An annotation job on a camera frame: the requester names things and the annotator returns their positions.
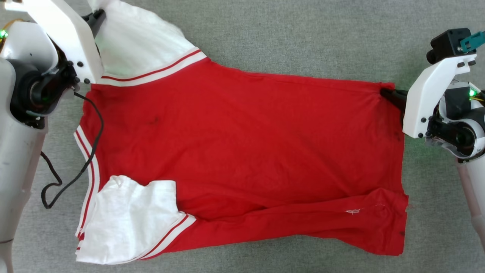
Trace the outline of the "red and white basketball jersey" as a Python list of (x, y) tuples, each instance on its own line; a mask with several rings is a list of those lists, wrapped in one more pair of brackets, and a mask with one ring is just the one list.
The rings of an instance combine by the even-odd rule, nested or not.
[(222, 66), (121, 0), (96, 36), (104, 74), (75, 131), (89, 183), (76, 261), (115, 265), (292, 235), (398, 256), (400, 111), (393, 83)]

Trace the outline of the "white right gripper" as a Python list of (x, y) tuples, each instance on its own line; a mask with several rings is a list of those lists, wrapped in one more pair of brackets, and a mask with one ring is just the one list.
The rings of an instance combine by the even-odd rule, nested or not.
[(426, 68), (409, 91), (381, 88), (380, 94), (404, 115), (402, 131), (411, 138), (421, 138), (427, 131), (427, 121), (456, 75), (469, 73), (469, 62), (476, 54), (445, 58)]

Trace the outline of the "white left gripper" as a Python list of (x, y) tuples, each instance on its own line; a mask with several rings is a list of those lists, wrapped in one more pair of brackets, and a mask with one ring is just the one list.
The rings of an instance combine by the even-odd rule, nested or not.
[(81, 17), (64, 0), (5, 0), (5, 10), (28, 13), (74, 63), (78, 78), (100, 80), (103, 66), (95, 37), (106, 19), (103, 9)]

